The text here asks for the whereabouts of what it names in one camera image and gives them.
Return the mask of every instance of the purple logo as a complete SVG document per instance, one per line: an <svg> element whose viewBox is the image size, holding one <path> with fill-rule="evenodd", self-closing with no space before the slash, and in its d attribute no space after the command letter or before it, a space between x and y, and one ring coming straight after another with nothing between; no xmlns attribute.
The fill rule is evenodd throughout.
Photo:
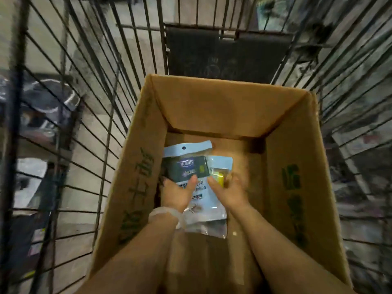
<svg viewBox="0 0 392 294"><path fill-rule="evenodd" d="M187 160L182 160L179 163L180 163L181 167L190 167L190 166L193 166L194 160L187 159Z"/></svg>

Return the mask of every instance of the forearm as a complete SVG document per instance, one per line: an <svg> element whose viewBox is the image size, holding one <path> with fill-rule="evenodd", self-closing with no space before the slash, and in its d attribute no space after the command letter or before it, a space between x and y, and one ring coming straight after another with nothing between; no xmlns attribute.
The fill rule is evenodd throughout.
<svg viewBox="0 0 392 294"><path fill-rule="evenodd" d="M178 219L159 214L99 272L78 294L155 293L164 273Z"/></svg>
<svg viewBox="0 0 392 294"><path fill-rule="evenodd" d="M274 293L353 293L250 205L238 208L234 216Z"/></svg>

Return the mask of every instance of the black plastic panel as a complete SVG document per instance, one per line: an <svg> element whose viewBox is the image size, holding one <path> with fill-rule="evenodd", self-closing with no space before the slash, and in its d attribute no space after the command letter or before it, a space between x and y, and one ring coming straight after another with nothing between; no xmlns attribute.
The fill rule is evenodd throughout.
<svg viewBox="0 0 392 294"><path fill-rule="evenodd" d="M218 30L168 25L169 74L269 84L291 40L287 34L243 32L222 39Z"/></svg>

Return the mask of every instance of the brown cardboard box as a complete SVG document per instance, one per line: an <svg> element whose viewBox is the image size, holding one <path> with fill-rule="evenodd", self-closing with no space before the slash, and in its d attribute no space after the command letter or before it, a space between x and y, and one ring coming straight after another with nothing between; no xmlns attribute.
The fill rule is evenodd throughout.
<svg viewBox="0 0 392 294"><path fill-rule="evenodd" d="M244 82L148 75L112 183L91 275L147 222L165 146L211 140L233 157L252 205L350 284L334 194L308 91ZM231 215L228 237L176 232L168 293L249 293L262 276Z"/></svg>

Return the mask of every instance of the person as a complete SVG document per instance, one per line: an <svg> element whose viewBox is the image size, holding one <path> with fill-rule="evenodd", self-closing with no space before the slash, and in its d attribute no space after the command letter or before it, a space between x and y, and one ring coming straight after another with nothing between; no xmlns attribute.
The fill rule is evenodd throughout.
<svg viewBox="0 0 392 294"><path fill-rule="evenodd" d="M197 181L194 175L186 188L180 188L165 179L161 206L182 213ZM273 293L355 293L268 223L248 202L236 174L232 174L227 188L222 188L212 177L208 183L240 223ZM177 223L178 218L169 212L155 215L77 294L155 293L164 274Z"/></svg>

